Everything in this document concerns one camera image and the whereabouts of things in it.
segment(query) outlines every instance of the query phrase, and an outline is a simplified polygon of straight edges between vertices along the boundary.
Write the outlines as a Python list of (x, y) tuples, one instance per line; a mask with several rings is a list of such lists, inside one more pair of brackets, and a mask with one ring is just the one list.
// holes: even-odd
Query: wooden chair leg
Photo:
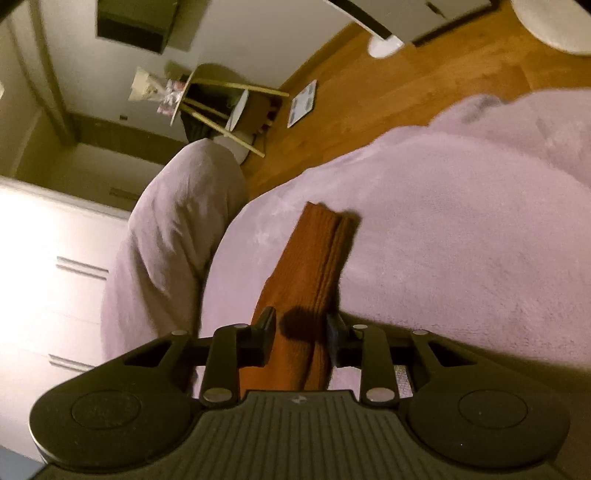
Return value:
[(282, 92), (280, 90), (275, 90), (272, 88), (267, 87), (259, 87), (257, 85), (245, 85), (243, 83), (232, 83), (232, 82), (222, 82), (220, 80), (209, 80), (209, 79), (192, 79), (191, 83), (198, 83), (200, 85), (211, 85), (216, 87), (225, 87), (225, 88), (238, 88), (240, 90), (251, 90), (253, 92), (261, 92), (261, 93), (268, 93), (269, 95), (277, 95), (280, 97), (289, 97), (289, 93)]
[(213, 113), (214, 115), (217, 115), (218, 117), (223, 118), (224, 120), (228, 120), (230, 118), (229, 115), (226, 115), (225, 113), (221, 113), (219, 110), (216, 110), (215, 108), (211, 108), (210, 106), (207, 106), (207, 105), (205, 105), (201, 102), (198, 102), (196, 100), (193, 100), (191, 98), (184, 98), (183, 102), (188, 105), (196, 106), (200, 110), (205, 110), (206, 112)]
[(221, 134), (223, 134), (224, 136), (226, 136), (228, 138), (231, 138), (232, 140), (234, 140), (239, 145), (242, 145), (243, 147), (247, 148), (251, 152), (257, 154), (259, 157), (265, 158), (265, 154), (262, 151), (257, 150), (252, 145), (249, 145), (248, 143), (246, 143), (242, 138), (238, 138), (232, 132), (226, 130), (224, 127), (222, 127), (221, 125), (218, 125), (216, 122), (212, 122), (209, 118), (207, 118), (206, 116), (200, 114), (199, 112), (196, 112), (191, 107), (188, 107), (187, 105), (185, 105), (185, 104), (182, 103), (180, 105), (180, 109), (183, 112), (187, 112), (189, 115), (191, 115), (193, 118), (196, 118), (200, 122), (203, 122), (208, 127), (211, 127), (214, 130), (217, 130), (218, 132), (220, 132)]

